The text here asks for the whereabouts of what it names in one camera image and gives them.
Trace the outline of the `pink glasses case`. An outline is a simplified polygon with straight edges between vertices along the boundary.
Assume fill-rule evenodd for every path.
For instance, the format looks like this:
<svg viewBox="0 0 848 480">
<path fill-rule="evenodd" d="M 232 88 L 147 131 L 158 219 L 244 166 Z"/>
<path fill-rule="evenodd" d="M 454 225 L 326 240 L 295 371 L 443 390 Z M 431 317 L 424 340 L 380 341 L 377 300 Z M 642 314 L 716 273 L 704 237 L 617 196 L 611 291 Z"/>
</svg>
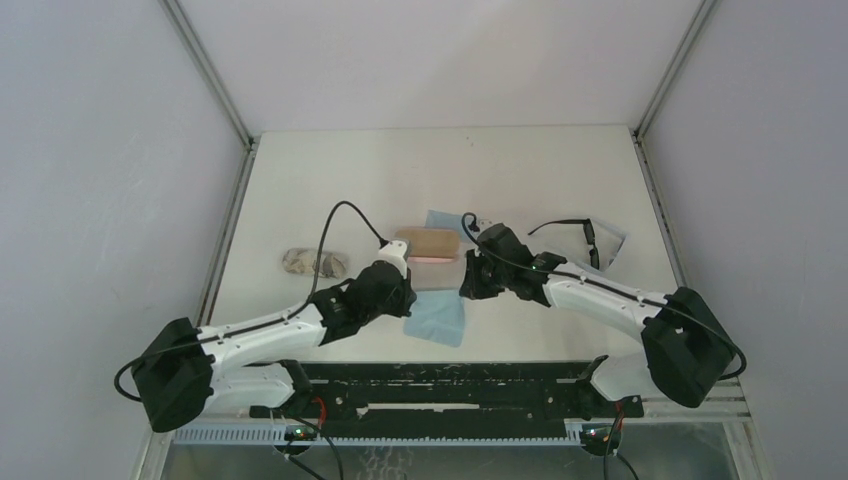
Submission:
<svg viewBox="0 0 848 480">
<path fill-rule="evenodd" d="M 415 263 L 454 262 L 461 246 L 459 233 L 450 229 L 406 227 L 396 230 L 394 237 L 408 243 L 408 260 Z"/>
</svg>

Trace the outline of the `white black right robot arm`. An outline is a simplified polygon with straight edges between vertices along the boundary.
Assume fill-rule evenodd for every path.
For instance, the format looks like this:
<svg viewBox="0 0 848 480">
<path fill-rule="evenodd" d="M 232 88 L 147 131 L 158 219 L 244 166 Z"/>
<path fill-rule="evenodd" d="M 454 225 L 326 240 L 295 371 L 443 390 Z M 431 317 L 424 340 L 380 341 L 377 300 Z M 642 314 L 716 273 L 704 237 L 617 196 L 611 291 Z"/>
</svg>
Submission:
<svg viewBox="0 0 848 480">
<path fill-rule="evenodd" d="M 546 308 L 579 312 L 641 345 L 638 353 L 602 355 L 590 364 L 583 382 L 609 401 L 659 392 L 697 408 L 718 382 L 747 367 L 742 349 L 693 289 L 666 294 L 628 287 L 556 253 L 532 253 L 502 223 L 472 243 L 461 297 L 485 300 L 509 291 Z"/>
</svg>

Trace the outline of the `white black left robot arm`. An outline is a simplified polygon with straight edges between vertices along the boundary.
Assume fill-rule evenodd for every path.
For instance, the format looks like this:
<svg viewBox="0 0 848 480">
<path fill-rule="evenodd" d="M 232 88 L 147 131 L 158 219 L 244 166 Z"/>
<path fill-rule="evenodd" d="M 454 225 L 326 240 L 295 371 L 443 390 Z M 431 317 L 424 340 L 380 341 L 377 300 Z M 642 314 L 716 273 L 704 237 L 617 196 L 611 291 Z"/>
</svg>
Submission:
<svg viewBox="0 0 848 480">
<path fill-rule="evenodd" d="M 354 279 L 282 312 L 196 328 L 169 322 L 130 366 L 150 427 L 176 430 L 205 411 L 285 404 L 294 354 L 356 335 L 381 316 L 403 318 L 416 300 L 408 267 L 377 260 Z"/>
</svg>

